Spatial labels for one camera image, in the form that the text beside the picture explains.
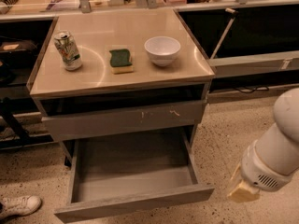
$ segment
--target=can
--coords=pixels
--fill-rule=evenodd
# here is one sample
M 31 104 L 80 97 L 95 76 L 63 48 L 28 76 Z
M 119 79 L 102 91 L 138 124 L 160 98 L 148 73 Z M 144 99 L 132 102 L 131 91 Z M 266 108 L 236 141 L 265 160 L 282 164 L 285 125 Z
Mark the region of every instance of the can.
M 82 66 L 82 60 L 74 37 L 69 31 L 59 31 L 54 35 L 54 44 L 64 61 L 64 68 L 73 71 Z

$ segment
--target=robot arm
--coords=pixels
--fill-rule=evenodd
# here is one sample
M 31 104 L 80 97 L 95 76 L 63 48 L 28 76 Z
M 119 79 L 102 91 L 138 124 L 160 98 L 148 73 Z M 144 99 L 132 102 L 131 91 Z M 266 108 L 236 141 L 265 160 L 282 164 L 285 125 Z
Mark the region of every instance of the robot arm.
M 299 89 L 278 97 L 274 119 L 270 129 L 245 150 L 230 181 L 229 199 L 257 200 L 260 189 L 281 189 L 299 168 Z

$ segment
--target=white sneaker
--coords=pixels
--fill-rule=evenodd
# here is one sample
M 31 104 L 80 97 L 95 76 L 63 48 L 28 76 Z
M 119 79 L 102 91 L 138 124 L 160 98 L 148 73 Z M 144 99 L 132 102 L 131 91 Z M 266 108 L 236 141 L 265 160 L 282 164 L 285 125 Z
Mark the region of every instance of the white sneaker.
M 37 196 L 23 196 L 19 198 L 4 198 L 1 201 L 0 220 L 9 216 L 26 216 L 34 213 L 41 205 Z

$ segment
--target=bowl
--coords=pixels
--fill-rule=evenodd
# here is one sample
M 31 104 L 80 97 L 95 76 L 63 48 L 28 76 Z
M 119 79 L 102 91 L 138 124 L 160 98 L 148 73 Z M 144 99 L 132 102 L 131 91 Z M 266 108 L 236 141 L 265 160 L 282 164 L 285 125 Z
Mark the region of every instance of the bowl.
M 146 41 L 144 48 L 154 64 L 167 66 L 177 58 L 180 44 L 172 37 L 155 36 Z

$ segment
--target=gray cabinet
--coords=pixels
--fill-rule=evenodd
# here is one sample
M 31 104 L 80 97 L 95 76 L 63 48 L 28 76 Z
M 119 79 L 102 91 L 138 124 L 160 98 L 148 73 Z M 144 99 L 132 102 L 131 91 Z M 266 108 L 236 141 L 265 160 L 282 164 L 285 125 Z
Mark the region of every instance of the gray cabinet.
M 62 15 L 58 28 L 74 34 L 82 67 L 65 71 L 51 43 L 28 86 L 72 164 L 69 199 L 55 215 L 68 223 L 207 200 L 213 187 L 200 182 L 192 143 L 214 73 L 173 9 Z M 156 35 L 181 44 L 169 67 L 151 63 L 143 49 Z M 133 73 L 110 72 L 116 44 L 132 52 Z

